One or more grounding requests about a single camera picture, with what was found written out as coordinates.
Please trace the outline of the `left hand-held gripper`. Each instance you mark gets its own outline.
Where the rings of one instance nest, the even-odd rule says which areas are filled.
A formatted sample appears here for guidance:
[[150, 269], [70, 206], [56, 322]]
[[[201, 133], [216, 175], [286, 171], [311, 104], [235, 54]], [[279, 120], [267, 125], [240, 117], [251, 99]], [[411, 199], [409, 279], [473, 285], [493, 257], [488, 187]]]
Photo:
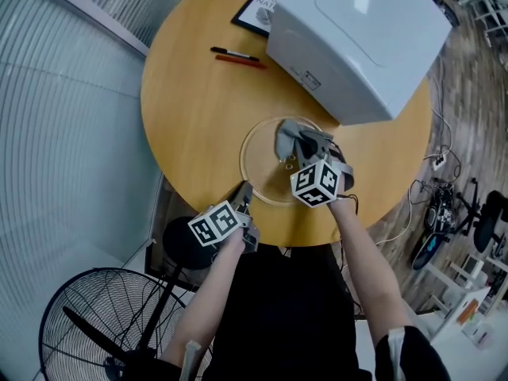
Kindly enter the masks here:
[[244, 251], [247, 253], [257, 251], [260, 231], [249, 213], [252, 190], [252, 184], [245, 180], [225, 201], [209, 207], [187, 223], [202, 247], [217, 247], [236, 229], [242, 228]]

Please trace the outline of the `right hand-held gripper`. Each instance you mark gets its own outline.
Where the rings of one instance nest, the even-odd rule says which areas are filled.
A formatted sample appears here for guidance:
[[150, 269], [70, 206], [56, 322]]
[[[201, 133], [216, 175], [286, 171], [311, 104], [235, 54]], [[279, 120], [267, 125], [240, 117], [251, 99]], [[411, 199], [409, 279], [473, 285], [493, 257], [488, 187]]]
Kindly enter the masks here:
[[298, 170], [290, 176], [293, 196], [310, 208], [325, 205], [353, 188], [353, 168], [346, 163], [339, 148], [330, 148], [333, 137], [325, 132], [310, 130], [300, 132], [299, 148], [277, 151], [280, 162], [297, 161]]

